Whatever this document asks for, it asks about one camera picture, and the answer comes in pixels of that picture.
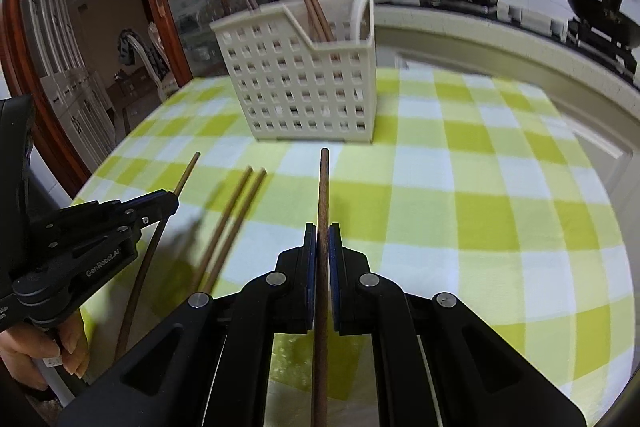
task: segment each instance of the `white plastic basket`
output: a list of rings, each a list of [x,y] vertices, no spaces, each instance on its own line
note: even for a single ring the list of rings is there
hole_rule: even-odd
[[[373,0],[319,2],[335,42],[309,38],[302,0],[263,5],[210,25],[257,139],[373,138]]]

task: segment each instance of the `human hand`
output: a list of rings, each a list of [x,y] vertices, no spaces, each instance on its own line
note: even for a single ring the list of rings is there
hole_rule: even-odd
[[[89,365],[89,346],[84,334],[80,311],[56,327],[62,343],[55,341],[37,327],[19,323],[0,333],[0,357],[15,380],[44,391],[47,383],[33,363],[33,359],[62,356],[66,371],[82,377]]]

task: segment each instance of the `table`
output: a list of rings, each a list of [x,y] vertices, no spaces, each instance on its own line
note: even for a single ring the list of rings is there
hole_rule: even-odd
[[[315,221],[320,142],[257,142],[227,77],[194,80],[138,126],[76,202],[171,190],[202,153],[169,220],[132,341],[185,297],[242,170],[268,177],[214,296],[239,291]],[[330,219],[345,246],[408,293],[458,295],[591,424],[626,384],[632,282],[607,194],[536,87],[442,70],[378,70],[372,145],[332,143]],[[150,238],[145,230],[142,251]],[[90,375],[108,367],[137,263],[82,308]],[[331,425],[375,425],[366,337],[330,337]],[[308,425],[310,335],[277,335],[267,425]]]

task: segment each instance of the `wok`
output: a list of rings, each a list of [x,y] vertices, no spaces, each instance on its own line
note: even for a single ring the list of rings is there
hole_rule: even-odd
[[[622,0],[568,0],[576,16],[628,48],[640,46],[640,26],[620,13]]]

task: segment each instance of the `kitchen counter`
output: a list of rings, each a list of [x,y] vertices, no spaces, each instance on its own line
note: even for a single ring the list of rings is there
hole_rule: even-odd
[[[492,48],[501,54],[514,55],[520,60],[536,63],[606,97],[640,121],[640,92],[637,89],[593,60],[551,39],[491,20],[417,7],[376,6],[375,22],[376,33],[381,29],[410,30],[472,42],[487,49]],[[473,57],[467,54],[459,60],[460,66],[471,67]],[[483,73],[505,74],[504,71]],[[528,80],[513,73],[505,76]],[[638,75],[636,85],[640,85]]]

